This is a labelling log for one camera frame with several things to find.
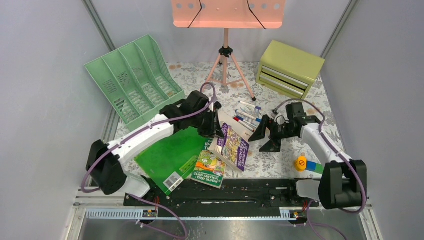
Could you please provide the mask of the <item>purple 52-storey treehouse book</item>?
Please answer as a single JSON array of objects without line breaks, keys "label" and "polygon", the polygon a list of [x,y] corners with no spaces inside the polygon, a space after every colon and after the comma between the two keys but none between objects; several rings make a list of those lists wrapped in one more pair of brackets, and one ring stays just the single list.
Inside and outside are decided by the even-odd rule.
[{"label": "purple 52-storey treehouse book", "polygon": [[224,137],[215,137],[208,150],[233,170],[244,172],[250,150],[249,142],[226,122],[222,123],[221,130]]}]

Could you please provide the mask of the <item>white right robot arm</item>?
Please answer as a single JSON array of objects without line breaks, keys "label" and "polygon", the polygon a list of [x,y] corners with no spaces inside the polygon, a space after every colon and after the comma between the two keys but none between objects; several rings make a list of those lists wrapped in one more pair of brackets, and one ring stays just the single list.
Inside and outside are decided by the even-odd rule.
[{"label": "white right robot arm", "polygon": [[287,120],[284,122],[263,115],[249,142],[264,139],[269,130],[269,140],[259,151],[278,153],[284,139],[300,138],[316,155],[323,172],[320,180],[298,180],[295,187],[287,191],[287,201],[299,206],[308,198],[320,202],[327,210],[359,214],[367,204],[366,164],[363,160],[352,159],[337,147],[323,130],[326,117],[322,115],[319,119],[315,115],[307,115],[303,103],[304,99],[293,98],[273,109],[273,113],[277,113],[285,106]]}]

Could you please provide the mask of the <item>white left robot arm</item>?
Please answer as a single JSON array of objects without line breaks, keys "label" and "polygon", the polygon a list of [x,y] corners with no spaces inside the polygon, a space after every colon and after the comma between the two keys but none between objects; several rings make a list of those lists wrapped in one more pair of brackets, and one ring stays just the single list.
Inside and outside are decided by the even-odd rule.
[{"label": "white left robot arm", "polygon": [[166,105],[151,120],[126,136],[107,143],[95,141],[90,148],[81,190],[90,192],[85,185],[91,177],[97,190],[105,195],[122,192],[135,196],[144,206],[152,204],[154,190],[143,177],[125,173],[124,166],[155,143],[189,127],[197,129],[204,138],[223,137],[219,107],[214,106],[217,101],[216,94],[208,97],[195,90],[186,99]]}]

